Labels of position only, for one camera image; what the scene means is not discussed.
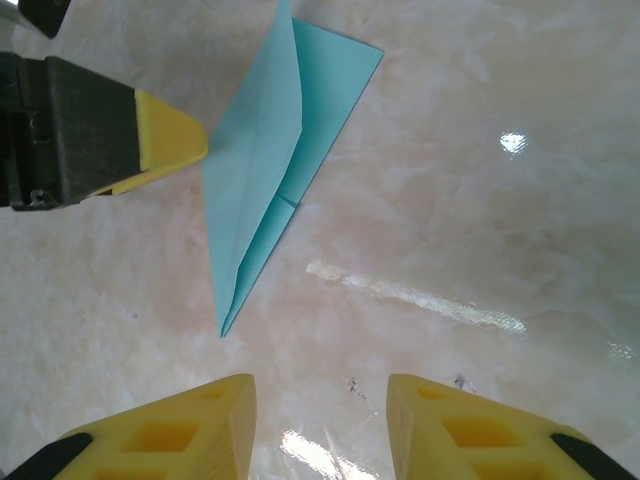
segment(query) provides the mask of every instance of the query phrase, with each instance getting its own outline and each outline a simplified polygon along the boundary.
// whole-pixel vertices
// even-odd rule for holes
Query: small debris
[[[349,387],[349,392],[355,393],[361,399],[368,401],[367,396],[364,393],[362,393],[362,391],[360,390],[360,387],[358,386],[358,382],[356,382],[355,378],[350,378],[349,381],[347,382],[347,386]]]
[[[458,374],[458,376],[453,381],[453,383],[455,383],[456,387],[458,387],[463,392],[473,393],[474,395],[478,393],[476,392],[476,389],[473,388],[473,385],[471,384],[471,382],[460,374]]]

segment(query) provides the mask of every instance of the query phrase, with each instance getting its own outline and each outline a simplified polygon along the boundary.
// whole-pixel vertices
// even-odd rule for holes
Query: yellow plastic part
[[[397,480],[589,480],[551,440],[578,431],[413,375],[391,375],[387,423]]]
[[[235,375],[77,428],[93,442],[56,480],[246,480],[252,375]]]
[[[142,173],[106,189],[114,195],[202,160],[209,149],[207,134],[198,121],[139,90],[135,98]]]

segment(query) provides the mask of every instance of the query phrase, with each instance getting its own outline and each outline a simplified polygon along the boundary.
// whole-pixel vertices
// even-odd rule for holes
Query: white marble table
[[[274,0],[74,0],[56,54],[219,121]],[[0,467],[256,376],[252,479],[392,479],[415,373],[571,424],[640,474],[640,15],[630,0],[306,0],[386,56],[228,338],[197,166],[0,212]]]

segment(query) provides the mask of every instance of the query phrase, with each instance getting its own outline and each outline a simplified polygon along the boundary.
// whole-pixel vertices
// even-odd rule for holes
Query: table surface
[[[58,55],[212,130],[274,0],[74,0]],[[0,467],[256,376],[252,479],[392,479],[390,373],[570,424],[640,474],[640,15],[630,0],[303,0],[386,52],[229,336],[200,170],[0,212]]]

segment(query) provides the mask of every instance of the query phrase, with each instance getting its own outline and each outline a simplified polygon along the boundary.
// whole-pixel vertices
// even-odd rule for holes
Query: folded paper
[[[202,182],[220,335],[229,331],[383,53],[291,18],[274,23],[209,139]]]

